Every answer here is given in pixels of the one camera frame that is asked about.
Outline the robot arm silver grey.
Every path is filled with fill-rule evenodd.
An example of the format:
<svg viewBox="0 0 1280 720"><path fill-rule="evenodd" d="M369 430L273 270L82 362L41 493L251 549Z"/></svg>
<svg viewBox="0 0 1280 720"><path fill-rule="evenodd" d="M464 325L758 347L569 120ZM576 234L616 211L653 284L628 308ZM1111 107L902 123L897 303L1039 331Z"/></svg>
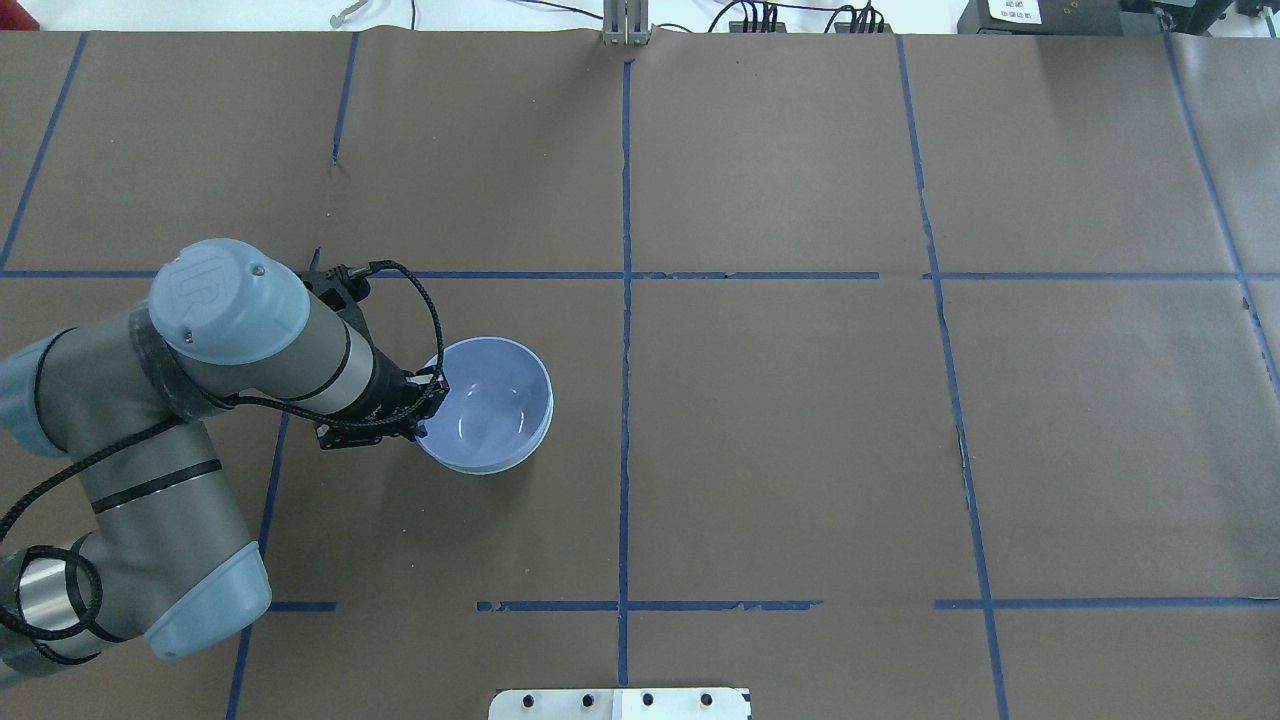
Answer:
<svg viewBox="0 0 1280 720"><path fill-rule="evenodd" d="M265 407L311 421L323 448L417 439L448 393L442 360L403 369L360 302L392 260L294 272L230 238L182 249L145 301L3 360L3 430L68 466L3 515L9 533L69 479L96 527L3 559L3 685L88 664L142 639L163 660L198 653L269 609L207 420Z"/></svg>

